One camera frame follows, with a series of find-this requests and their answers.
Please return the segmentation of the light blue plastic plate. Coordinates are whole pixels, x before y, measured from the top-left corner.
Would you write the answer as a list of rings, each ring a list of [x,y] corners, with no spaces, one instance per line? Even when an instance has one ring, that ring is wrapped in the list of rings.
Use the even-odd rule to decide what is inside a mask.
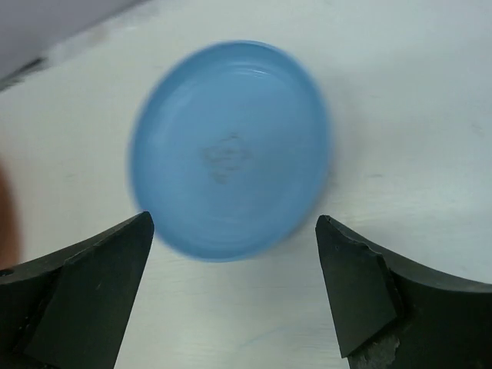
[[[144,103],[128,158],[157,236],[203,261],[273,247],[311,213],[331,166],[324,96],[287,52],[228,41],[167,71]]]

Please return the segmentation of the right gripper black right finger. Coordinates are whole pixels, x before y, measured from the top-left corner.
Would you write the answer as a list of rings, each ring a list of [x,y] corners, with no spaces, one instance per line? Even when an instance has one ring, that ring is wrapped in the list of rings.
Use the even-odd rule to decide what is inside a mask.
[[[489,368],[491,286],[437,271],[322,215],[315,227],[341,356],[352,368]]]

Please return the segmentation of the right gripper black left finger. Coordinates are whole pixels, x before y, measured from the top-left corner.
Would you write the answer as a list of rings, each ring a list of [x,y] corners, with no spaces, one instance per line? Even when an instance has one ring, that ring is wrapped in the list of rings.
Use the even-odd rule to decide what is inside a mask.
[[[3,368],[113,368],[148,260],[151,215],[1,271]]]

